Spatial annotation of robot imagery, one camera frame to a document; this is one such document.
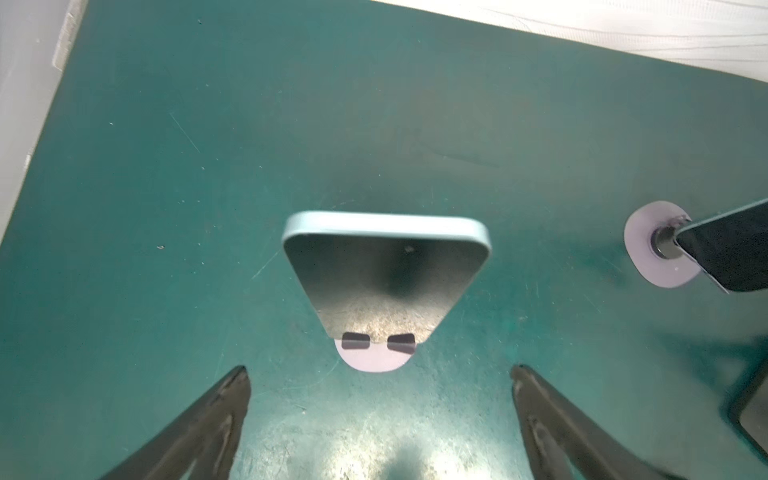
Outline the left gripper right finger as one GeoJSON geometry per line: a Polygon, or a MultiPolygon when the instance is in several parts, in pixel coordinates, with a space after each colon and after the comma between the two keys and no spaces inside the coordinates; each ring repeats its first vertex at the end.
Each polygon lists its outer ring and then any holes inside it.
{"type": "Polygon", "coordinates": [[[535,479],[674,479],[627,450],[527,365],[510,371],[525,452],[535,479]]]}

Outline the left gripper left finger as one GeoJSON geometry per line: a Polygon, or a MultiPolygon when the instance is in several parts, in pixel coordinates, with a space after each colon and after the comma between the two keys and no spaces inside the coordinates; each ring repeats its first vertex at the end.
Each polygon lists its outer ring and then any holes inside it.
{"type": "Polygon", "coordinates": [[[224,375],[105,479],[227,479],[251,397],[247,369],[224,375]]]}

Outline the teal phone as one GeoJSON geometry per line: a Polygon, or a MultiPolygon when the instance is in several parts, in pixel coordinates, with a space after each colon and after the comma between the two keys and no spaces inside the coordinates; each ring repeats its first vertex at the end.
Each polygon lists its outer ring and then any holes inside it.
{"type": "Polygon", "coordinates": [[[329,337],[425,342],[491,256],[488,228],[464,217],[303,211],[282,246],[329,337]]]}

